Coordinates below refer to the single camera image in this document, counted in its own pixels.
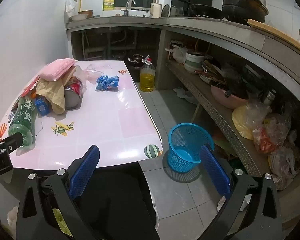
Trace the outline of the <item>green plastic drink bottle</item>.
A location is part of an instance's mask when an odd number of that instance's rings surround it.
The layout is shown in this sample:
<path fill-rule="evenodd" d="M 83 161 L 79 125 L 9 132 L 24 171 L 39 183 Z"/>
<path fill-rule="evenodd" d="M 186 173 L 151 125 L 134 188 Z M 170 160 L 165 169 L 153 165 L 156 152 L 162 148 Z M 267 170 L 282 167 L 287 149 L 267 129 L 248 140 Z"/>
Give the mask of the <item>green plastic drink bottle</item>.
<path fill-rule="evenodd" d="M 37 110 L 28 96 L 20 97 L 18 107 L 8 130 L 8 135 L 20 133 L 23 137 L 23 147 L 34 143 L 34 123 Z"/>

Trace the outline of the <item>blue plastic trash basket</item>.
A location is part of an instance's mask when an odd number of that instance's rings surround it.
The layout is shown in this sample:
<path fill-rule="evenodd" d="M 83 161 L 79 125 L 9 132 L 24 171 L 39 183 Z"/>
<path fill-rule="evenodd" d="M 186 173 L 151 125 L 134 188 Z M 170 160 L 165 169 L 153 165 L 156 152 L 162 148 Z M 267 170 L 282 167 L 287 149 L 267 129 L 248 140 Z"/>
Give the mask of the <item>blue plastic trash basket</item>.
<path fill-rule="evenodd" d="M 168 135 L 169 151 L 167 163 L 177 173 L 187 173 L 201 163 L 200 151 L 207 145 L 214 150 L 211 135 L 202 127 L 192 123 L 174 126 Z"/>

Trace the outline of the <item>blue toothpaste box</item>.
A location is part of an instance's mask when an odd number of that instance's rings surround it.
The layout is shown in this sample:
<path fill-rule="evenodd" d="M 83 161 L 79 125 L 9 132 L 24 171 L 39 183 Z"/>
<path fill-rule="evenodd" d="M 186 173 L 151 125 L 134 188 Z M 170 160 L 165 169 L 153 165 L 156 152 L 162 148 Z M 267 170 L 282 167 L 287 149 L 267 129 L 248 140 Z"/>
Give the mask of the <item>blue toothpaste box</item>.
<path fill-rule="evenodd" d="M 41 116 L 46 116 L 51 112 L 50 103 L 43 96 L 37 97 L 34 104 Z"/>

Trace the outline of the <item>red drink can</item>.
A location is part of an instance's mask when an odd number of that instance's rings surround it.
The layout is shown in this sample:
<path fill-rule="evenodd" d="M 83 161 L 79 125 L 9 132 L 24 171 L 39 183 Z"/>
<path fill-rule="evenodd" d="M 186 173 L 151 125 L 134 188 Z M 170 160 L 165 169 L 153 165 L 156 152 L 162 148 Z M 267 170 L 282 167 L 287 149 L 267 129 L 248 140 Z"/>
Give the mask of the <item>red drink can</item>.
<path fill-rule="evenodd" d="M 71 77 L 64 87 L 65 109 L 73 109 L 79 105 L 82 89 L 82 81 L 75 76 Z"/>

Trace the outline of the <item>brown paper bag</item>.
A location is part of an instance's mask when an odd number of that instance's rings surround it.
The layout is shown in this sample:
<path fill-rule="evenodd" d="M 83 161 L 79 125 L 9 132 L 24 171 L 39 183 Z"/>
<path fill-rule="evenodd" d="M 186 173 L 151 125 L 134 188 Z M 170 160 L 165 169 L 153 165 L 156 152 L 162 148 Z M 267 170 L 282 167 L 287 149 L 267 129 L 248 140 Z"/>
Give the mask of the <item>brown paper bag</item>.
<path fill-rule="evenodd" d="M 37 81 L 36 94 L 46 98 L 51 105 L 52 111 L 57 115 L 65 112 L 64 87 L 75 71 L 76 66 L 72 66 L 57 81 L 50 82 L 41 77 Z"/>

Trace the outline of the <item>blue plastic wrapper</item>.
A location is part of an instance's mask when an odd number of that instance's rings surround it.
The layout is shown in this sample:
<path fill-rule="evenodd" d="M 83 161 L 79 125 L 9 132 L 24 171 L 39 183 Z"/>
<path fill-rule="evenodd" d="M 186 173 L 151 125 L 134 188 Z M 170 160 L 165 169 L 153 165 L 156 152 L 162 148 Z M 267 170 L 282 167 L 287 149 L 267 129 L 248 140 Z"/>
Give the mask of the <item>blue plastic wrapper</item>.
<path fill-rule="evenodd" d="M 102 75 L 96 80 L 96 90 L 104 91 L 116 88 L 119 86 L 119 77 L 117 75 L 109 77 Z"/>

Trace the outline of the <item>clear plastic bag red print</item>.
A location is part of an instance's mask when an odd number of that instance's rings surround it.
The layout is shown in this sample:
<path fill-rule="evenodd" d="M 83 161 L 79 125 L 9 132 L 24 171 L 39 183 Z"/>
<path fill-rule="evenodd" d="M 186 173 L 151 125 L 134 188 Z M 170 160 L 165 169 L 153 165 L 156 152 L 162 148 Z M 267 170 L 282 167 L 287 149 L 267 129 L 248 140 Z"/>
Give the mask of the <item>clear plastic bag red print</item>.
<path fill-rule="evenodd" d="M 89 64 L 85 69 L 77 64 L 76 71 L 73 74 L 73 76 L 78 78 L 84 86 L 87 82 L 93 85 L 97 84 L 97 79 L 105 75 L 106 74 L 100 71 L 94 64 Z"/>

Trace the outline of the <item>yellow plastic bag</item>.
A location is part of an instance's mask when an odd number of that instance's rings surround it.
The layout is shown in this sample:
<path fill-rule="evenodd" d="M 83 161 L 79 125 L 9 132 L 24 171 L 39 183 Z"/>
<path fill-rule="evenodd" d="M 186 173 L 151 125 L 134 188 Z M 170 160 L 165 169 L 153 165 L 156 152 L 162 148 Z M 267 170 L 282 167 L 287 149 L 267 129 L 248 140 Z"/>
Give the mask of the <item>yellow plastic bag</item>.
<path fill-rule="evenodd" d="M 241 137 L 253 140 L 253 130 L 262 124 L 269 112 L 269 106 L 260 102 L 249 102 L 234 109 L 231 119 Z"/>

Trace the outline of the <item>red contents plastic bag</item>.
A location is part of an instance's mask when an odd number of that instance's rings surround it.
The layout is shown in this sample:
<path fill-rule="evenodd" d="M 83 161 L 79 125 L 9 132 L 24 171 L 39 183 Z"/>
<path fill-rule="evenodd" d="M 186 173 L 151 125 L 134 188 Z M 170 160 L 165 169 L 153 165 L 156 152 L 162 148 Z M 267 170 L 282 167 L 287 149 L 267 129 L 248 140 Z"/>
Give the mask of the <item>red contents plastic bag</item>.
<path fill-rule="evenodd" d="M 253 129 L 254 145 L 259 153 L 270 154 L 279 149 L 290 130 L 289 115 L 267 114 L 261 124 Z"/>

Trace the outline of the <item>pink basin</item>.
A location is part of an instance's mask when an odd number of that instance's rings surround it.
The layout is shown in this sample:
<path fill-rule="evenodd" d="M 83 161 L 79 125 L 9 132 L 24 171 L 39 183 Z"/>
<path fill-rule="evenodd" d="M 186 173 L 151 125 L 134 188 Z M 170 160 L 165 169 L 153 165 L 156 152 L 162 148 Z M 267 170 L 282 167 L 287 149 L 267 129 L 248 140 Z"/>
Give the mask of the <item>pink basin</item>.
<path fill-rule="evenodd" d="M 216 86 L 211 85 L 211 93 L 213 98 L 222 106 L 228 109 L 236 109 L 248 103 L 248 99 L 242 99 L 232 95 L 230 91 L 223 90 Z"/>

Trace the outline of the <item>pink sponge cloth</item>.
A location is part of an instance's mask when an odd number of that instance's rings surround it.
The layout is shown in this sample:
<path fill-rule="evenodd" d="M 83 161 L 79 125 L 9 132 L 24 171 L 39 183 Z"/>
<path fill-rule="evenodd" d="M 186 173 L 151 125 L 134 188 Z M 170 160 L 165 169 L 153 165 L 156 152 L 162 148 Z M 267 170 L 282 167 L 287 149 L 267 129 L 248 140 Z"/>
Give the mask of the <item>pink sponge cloth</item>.
<path fill-rule="evenodd" d="M 39 77 L 49 82 L 55 82 L 62 77 L 77 60 L 71 58 L 57 59 L 47 64 L 39 73 Z"/>

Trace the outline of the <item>stacked white green bowls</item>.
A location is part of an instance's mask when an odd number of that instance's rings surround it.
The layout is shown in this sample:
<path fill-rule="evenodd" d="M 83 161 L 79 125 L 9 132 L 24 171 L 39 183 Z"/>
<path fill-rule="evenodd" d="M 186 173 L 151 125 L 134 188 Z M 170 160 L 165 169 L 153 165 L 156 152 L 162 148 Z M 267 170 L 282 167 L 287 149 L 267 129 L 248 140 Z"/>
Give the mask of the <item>stacked white green bowls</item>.
<path fill-rule="evenodd" d="M 205 56 L 202 53 L 196 51 L 188 51 L 186 53 L 186 60 L 184 67 L 187 72 L 191 74 L 197 74 L 203 71 L 202 63 L 205 60 Z"/>

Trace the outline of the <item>yellow cooking oil bottle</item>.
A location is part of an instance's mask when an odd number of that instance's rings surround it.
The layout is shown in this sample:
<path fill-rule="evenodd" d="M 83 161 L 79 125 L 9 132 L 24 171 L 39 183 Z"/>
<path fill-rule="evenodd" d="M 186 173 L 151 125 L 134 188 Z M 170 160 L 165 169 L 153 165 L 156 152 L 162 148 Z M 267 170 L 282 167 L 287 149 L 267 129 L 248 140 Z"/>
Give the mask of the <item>yellow cooking oil bottle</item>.
<path fill-rule="evenodd" d="M 142 92 L 151 92 L 154 89 L 155 67 L 149 55 L 142 62 L 144 65 L 140 69 L 139 89 Z"/>

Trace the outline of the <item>black clay pot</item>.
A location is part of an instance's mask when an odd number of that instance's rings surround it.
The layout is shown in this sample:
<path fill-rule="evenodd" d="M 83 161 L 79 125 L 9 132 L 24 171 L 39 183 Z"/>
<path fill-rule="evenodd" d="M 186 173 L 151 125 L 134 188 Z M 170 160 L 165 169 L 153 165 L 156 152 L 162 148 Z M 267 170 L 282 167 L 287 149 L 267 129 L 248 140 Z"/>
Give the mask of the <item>black clay pot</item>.
<path fill-rule="evenodd" d="M 143 66 L 143 55 L 133 54 L 127 58 L 128 68 L 131 70 L 139 70 Z"/>

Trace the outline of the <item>white plastic bag on shelf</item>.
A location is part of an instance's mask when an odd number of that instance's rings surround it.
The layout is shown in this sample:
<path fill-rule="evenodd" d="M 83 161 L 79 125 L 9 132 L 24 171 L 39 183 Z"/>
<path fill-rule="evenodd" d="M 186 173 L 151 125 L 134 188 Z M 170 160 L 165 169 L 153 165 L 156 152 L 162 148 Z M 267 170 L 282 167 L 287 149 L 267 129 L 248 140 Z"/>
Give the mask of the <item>white plastic bag on shelf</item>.
<path fill-rule="evenodd" d="M 178 63 L 185 63 L 186 53 L 188 51 L 187 48 L 173 45 L 171 49 L 165 48 L 165 51 L 171 53 L 175 61 L 177 61 Z"/>

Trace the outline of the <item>wooden cutting board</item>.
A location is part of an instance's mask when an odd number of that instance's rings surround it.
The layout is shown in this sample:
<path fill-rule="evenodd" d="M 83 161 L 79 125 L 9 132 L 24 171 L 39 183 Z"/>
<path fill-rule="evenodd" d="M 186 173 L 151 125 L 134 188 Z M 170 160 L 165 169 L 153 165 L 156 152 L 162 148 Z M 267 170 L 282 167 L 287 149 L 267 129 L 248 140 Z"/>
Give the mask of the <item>wooden cutting board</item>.
<path fill-rule="evenodd" d="M 297 40 L 295 40 L 294 38 L 292 38 L 291 36 L 285 34 L 284 32 L 280 31 L 279 29 L 276 29 L 270 25 L 258 22 L 256 20 L 252 20 L 252 19 L 248 19 L 247 23 L 255 29 L 264 31 L 265 33 L 268 33 L 270 35 L 273 35 L 285 42 L 287 42 L 288 44 L 290 44 L 291 46 L 293 46 L 294 48 L 296 48 L 297 50 L 300 51 L 300 42 L 298 42 Z"/>

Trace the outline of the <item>bowls on counter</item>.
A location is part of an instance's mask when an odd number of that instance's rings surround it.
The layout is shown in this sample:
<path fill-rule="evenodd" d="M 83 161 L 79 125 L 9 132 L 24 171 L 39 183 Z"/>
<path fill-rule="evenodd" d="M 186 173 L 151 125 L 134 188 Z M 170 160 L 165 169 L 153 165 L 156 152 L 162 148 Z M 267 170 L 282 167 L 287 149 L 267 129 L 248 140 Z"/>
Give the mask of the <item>bowls on counter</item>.
<path fill-rule="evenodd" d="M 93 10 L 79 11 L 77 15 L 71 16 L 72 22 L 86 20 L 93 17 Z"/>

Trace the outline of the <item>chrome faucet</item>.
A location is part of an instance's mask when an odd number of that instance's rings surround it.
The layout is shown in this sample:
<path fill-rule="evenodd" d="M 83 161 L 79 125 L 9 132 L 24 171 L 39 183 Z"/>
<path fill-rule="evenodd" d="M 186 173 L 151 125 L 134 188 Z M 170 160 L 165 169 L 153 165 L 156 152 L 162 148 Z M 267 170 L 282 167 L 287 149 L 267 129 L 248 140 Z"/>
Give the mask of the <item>chrome faucet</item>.
<path fill-rule="evenodd" d="M 129 8 L 134 4 L 135 4 L 135 0 L 127 0 L 126 1 L 125 9 L 123 11 L 125 16 L 129 16 Z"/>

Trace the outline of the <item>yellow detergent bottle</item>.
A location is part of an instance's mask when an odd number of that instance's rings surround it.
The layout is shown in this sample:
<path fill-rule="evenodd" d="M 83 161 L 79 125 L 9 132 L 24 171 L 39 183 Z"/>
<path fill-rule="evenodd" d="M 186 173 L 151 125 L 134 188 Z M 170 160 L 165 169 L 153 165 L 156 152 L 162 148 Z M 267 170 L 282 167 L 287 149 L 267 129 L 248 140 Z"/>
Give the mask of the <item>yellow detergent bottle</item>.
<path fill-rule="evenodd" d="M 114 1 L 115 0 L 103 0 L 103 11 L 114 10 Z"/>

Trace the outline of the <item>white hanging plastic bag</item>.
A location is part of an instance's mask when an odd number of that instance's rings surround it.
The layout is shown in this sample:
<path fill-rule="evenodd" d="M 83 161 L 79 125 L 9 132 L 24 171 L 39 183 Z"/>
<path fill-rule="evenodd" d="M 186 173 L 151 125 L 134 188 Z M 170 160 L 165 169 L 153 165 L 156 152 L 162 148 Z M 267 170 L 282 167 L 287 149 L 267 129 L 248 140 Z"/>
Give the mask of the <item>white hanging plastic bag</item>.
<path fill-rule="evenodd" d="M 66 0 L 65 1 L 65 11 L 68 17 L 72 17 L 75 14 L 77 0 Z"/>

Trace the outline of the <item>large black pot with lid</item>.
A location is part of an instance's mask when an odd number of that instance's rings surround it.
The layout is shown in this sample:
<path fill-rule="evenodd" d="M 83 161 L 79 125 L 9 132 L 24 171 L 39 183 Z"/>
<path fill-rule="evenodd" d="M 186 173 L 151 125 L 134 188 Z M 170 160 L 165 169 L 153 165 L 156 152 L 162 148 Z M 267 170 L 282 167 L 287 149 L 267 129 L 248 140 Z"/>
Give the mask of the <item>large black pot with lid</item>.
<path fill-rule="evenodd" d="M 231 22 L 248 25 L 248 20 L 264 23 L 269 14 L 266 0 L 223 0 L 222 13 Z"/>

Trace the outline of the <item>white kettle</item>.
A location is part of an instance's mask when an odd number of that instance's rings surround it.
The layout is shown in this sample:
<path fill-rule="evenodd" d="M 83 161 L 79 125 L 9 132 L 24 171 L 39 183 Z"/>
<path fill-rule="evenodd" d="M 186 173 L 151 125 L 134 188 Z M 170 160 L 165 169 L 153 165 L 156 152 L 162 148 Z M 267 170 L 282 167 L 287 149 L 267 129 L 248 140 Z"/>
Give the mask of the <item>white kettle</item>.
<path fill-rule="evenodd" d="M 151 18 L 160 18 L 162 12 L 162 4 L 161 3 L 152 3 L 150 14 Z"/>

